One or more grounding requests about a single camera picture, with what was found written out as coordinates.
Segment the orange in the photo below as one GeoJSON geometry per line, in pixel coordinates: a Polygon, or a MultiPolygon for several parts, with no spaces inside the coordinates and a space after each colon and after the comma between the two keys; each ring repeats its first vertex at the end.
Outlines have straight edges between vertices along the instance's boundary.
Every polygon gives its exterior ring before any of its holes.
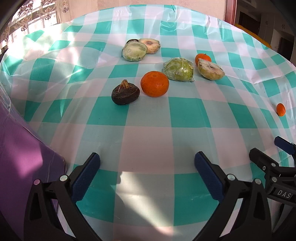
{"type": "Polygon", "coordinates": [[[212,62],[212,59],[209,55],[206,55],[205,53],[199,53],[198,55],[195,56],[195,63],[198,65],[198,59],[202,58],[204,60],[212,62]]]}
{"type": "Polygon", "coordinates": [[[284,107],[284,105],[282,103],[279,103],[276,106],[276,112],[279,116],[284,116],[286,113],[286,108],[284,107]]]}
{"type": "Polygon", "coordinates": [[[167,76],[158,71],[150,71],[141,79],[143,92],[150,97],[159,97],[168,91],[169,81],[167,76]]]}

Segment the purple box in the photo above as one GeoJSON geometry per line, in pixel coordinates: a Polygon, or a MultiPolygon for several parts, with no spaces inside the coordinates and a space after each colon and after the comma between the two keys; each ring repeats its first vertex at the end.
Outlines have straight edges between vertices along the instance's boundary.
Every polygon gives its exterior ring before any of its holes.
{"type": "Polygon", "coordinates": [[[33,181],[55,181],[64,173],[63,157],[40,140],[0,86],[0,210],[21,239],[33,181]]]}

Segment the green fruit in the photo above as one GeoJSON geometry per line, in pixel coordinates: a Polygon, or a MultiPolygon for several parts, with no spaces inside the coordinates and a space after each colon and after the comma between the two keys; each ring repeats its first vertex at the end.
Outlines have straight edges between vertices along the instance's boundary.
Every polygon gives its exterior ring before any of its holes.
{"type": "Polygon", "coordinates": [[[170,79],[182,82],[193,82],[193,63],[184,58],[172,58],[163,63],[162,72],[170,79]]]}
{"type": "Polygon", "coordinates": [[[122,50],[122,56],[128,61],[140,61],[147,53],[147,46],[137,41],[127,42],[122,50]]]}

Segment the blue gripper pad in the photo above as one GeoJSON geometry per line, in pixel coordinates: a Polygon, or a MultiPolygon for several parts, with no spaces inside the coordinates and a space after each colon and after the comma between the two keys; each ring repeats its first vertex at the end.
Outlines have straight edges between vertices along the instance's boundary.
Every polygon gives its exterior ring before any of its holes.
{"type": "Polygon", "coordinates": [[[92,153],[82,166],[76,167],[78,168],[78,171],[80,169],[82,170],[71,185],[71,199],[74,203],[83,199],[87,189],[100,168],[100,164],[100,156],[97,153],[92,153]]]}
{"type": "Polygon", "coordinates": [[[274,139],[274,144],[281,148],[284,152],[287,152],[289,155],[295,154],[293,145],[281,137],[276,137],[274,139]]]}
{"type": "Polygon", "coordinates": [[[210,161],[205,159],[202,152],[198,152],[194,158],[194,165],[204,181],[207,189],[209,190],[213,199],[218,200],[220,203],[224,199],[223,184],[215,174],[210,166],[210,161]]]}

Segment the fruit slice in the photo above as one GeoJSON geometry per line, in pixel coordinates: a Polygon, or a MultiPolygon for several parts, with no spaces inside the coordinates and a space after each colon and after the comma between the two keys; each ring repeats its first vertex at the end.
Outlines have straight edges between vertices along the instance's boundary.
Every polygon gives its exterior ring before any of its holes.
{"type": "Polygon", "coordinates": [[[209,80],[219,80],[225,76],[224,71],[217,64],[201,58],[198,61],[197,69],[203,77],[209,80]]]}
{"type": "Polygon", "coordinates": [[[147,46],[137,41],[127,42],[122,50],[122,56],[128,61],[140,61],[147,53],[147,46]]]}
{"type": "Polygon", "coordinates": [[[148,48],[147,54],[154,54],[160,48],[160,43],[156,39],[139,39],[139,42],[147,46],[148,48]]]}
{"type": "Polygon", "coordinates": [[[140,89],[132,83],[128,83],[127,80],[123,80],[120,85],[116,86],[112,91],[111,98],[117,105],[129,104],[140,95],[140,89]]]}
{"type": "Polygon", "coordinates": [[[162,72],[170,79],[182,82],[193,82],[193,63],[184,58],[172,58],[163,63],[162,72]]]}

